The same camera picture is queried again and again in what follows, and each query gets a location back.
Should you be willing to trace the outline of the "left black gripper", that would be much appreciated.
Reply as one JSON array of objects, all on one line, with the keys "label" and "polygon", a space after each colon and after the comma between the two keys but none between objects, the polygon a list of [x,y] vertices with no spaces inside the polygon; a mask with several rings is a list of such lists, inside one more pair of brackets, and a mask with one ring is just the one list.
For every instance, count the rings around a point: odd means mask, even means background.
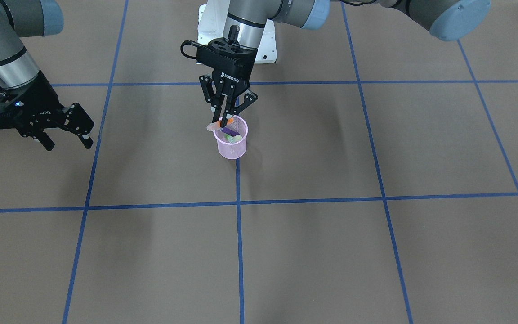
[{"label": "left black gripper", "polygon": [[[203,95],[214,113],[212,122],[222,116],[224,94],[227,97],[223,113],[223,127],[228,119],[239,115],[258,100],[250,88],[250,77],[258,49],[248,48],[238,41],[216,38],[208,44],[196,43],[196,61],[212,68],[212,75],[201,75],[199,81]],[[235,84],[226,85],[226,79]]]}]

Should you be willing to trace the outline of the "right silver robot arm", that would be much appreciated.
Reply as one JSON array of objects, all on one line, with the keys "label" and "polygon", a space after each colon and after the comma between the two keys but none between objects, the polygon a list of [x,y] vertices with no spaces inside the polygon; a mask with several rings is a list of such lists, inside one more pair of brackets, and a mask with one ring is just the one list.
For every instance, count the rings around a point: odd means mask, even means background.
[{"label": "right silver robot arm", "polygon": [[63,31],[64,16],[55,0],[0,0],[0,130],[15,129],[46,150],[55,143],[46,129],[76,135],[86,149],[94,121],[79,103],[63,105],[22,42],[25,37]]}]

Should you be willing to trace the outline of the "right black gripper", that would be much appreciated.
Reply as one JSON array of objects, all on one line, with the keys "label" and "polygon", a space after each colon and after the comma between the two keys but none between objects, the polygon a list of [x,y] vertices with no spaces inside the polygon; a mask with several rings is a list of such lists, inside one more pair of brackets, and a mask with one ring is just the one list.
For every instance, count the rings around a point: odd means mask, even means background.
[{"label": "right black gripper", "polygon": [[43,130],[60,128],[76,135],[86,149],[93,146],[90,133],[95,123],[80,105],[64,107],[49,80],[39,71],[33,80],[16,88],[0,85],[0,130],[16,129],[38,141],[47,151],[55,142]]}]

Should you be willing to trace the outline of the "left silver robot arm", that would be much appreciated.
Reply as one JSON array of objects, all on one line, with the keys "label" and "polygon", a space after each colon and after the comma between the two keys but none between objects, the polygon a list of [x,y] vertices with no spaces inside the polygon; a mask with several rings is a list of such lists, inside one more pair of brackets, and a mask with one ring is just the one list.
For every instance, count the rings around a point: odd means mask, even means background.
[{"label": "left silver robot arm", "polygon": [[[397,10],[441,41],[456,41],[469,34],[491,9],[489,0],[344,0],[343,4],[379,4]],[[250,78],[268,23],[317,30],[329,17],[331,1],[209,0],[201,19],[210,18],[212,9],[219,9],[218,37],[202,44],[186,40],[181,47],[195,47],[192,59],[212,69],[199,80],[212,121],[225,127],[229,119],[257,101]]]}]

